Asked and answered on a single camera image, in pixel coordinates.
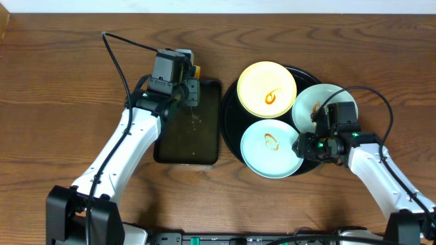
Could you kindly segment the light blue plate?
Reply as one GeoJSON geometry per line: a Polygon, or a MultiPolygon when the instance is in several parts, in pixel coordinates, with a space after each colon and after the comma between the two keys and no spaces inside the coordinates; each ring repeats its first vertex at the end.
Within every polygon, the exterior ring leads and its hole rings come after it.
{"type": "Polygon", "coordinates": [[[260,120],[243,133],[240,151],[255,173],[265,178],[285,178],[296,173],[303,162],[292,150],[297,138],[297,131],[283,121],[260,120]]]}

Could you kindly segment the green yellow sponge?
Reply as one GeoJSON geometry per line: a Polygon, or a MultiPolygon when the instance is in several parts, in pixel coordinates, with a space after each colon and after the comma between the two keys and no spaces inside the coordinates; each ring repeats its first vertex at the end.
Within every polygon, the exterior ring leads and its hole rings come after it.
{"type": "Polygon", "coordinates": [[[192,77],[194,77],[195,79],[200,79],[200,71],[201,71],[201,67],[200,66],[197,66],[197,65],[194,65],[193,67],[192,67],[192,73],[191,73],[191,76],[192,77]]]}

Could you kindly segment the yellow plate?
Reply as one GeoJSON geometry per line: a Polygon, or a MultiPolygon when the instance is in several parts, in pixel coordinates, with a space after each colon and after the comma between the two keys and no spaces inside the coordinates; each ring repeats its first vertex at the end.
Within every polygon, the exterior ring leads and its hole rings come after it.
{"type": "Polygon", "coordinates": [[[236,92],[244,109],[260,118],[284,115],[297,97],[293,75],[284,66],[271,61],[248,66],[238,78],[236,92]]]}

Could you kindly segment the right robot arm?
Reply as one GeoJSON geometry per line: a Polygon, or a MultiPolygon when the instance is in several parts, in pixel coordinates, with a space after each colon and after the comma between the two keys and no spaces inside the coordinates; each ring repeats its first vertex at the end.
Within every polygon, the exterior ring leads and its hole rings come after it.
{"type": "Polygon", "coordinates": [[[344,165],[358,176],[388,220],[383,241],[435,241],[435,202],[407,179],[376,134],[352,132],[328,137],[300,133],[292,150],[306,160],[344,165]]]}

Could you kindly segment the pale green plate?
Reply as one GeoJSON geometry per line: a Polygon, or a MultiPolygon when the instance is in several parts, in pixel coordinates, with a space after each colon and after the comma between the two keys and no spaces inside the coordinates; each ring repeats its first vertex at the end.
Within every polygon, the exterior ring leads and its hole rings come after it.
{"type": "Polygon", "coordinates": [[[342,88],[333,84],[316,84],[301,92],[292,106],[292,120],[301,133],[314,133],[315,123],[311,121],[312,113],[335,92],[342,88]]]}

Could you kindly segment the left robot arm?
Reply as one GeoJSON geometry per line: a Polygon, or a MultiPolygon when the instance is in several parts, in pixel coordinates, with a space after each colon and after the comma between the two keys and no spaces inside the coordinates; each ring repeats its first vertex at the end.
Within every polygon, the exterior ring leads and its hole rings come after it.
{"type": "Polygon", "coordinates": [[[200,81],[150,76],[127,95],[121,120],[102,151],[69,188],[46,200],[47,244],[146,244],[145,229],[121,220],[119,204],[140,159],[181,106],[197,106],[200,81]]]}

